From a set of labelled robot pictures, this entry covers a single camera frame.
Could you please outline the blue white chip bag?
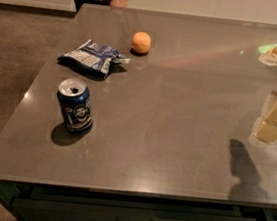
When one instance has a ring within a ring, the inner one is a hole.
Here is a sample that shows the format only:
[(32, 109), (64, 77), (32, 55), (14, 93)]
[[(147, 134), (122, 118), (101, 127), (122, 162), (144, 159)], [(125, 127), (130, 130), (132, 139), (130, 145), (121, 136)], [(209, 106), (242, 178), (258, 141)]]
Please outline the blue white chip bag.
[(79, 48), (57, 57), (57, 61), (78, 67), (84, 72), (97, 73), (105, 79), (113, 66), (128, 64), (131, 59), (110, 45), (94, 43), (89, 39)]

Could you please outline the orange fruit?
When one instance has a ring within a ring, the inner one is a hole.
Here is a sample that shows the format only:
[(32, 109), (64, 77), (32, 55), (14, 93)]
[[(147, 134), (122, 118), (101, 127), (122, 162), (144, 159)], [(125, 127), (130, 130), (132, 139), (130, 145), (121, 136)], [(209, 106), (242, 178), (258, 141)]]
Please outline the orange fruit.
[(145, 54), (149, 51), (151, 46), (150, 35), (143, 32), (137, 32), (132, 37), (132, 48), (136, 53)]

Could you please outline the dark cabinet drawer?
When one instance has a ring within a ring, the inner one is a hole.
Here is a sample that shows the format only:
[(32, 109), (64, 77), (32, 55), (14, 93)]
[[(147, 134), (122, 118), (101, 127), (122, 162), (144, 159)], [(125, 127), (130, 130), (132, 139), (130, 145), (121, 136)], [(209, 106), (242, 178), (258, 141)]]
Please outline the dark cabinet drawer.
[(0, 203), (18, 221), (277, 221), (277, 210), (125, 196), (0, 180)]

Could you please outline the blue pepsi can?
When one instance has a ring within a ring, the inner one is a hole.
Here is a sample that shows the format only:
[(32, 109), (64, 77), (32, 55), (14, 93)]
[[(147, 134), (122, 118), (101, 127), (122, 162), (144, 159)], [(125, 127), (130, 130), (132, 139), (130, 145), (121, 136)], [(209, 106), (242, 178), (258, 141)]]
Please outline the blue pepsi can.
[(82, 79), (65, 79), (59, 84), (57, 99), (65, 127), (71, 133), (85, 134), (92, 128), (90, 92)]

